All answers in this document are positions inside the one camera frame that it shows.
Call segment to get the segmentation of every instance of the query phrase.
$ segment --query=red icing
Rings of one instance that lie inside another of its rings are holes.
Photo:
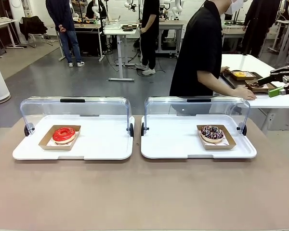
[[[73,128],[60,128],[53,134],[54,141],[66,141],[71,139],[75,135],[75,130]]]

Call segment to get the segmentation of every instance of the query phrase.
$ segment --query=green object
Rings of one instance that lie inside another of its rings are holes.
[[[280,88],[275,88],[273,90],[269,90],[269,97],[272,98],[272,97],[275,97],[277,95],[279,95],[279,91],[284,89],[284,87],[280,87]]]

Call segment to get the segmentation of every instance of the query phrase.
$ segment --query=yellow food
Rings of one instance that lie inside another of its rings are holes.
[[[233,73],[236,77],[246,77],[246,74],[244,72],[234,72]]]

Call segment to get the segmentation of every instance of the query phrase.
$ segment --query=black jacket on chair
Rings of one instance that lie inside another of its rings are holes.
[[[28,34],[46,34],[47,27],[37,16],[33,16],[31,18],[22,17],[23,23],[19,23],[20,32],[25,36],[26,40],[28,40]]]

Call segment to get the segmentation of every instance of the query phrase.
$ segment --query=jeans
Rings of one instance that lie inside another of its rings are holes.
[[[141,52],[143,54],[143,65],[147,66],[149,63],[149,68],[154,69],[155,61],[155,40],[156,36],[153,34],[148,34],[147,32],[141,34],[140,46]]]
[[[71,54],[69,52],[69,48],[68,48],[68,40],[70,40],[72,43],[72,46],[73,46],[73,51],[74,51],[74,55],[76,57],[77,63],[80,63],[81,62],[81,56],[80,56],[80,50],[79,50],[79,45],[78,45],[75,30],[67,30],[64,33],[59,32],[59,35],[60,35],[60,40],[62,43],[63,52],[64,52],[64,55],[66,56],[67,62],[68,63],[73,62],[72,56],[71,56]]]

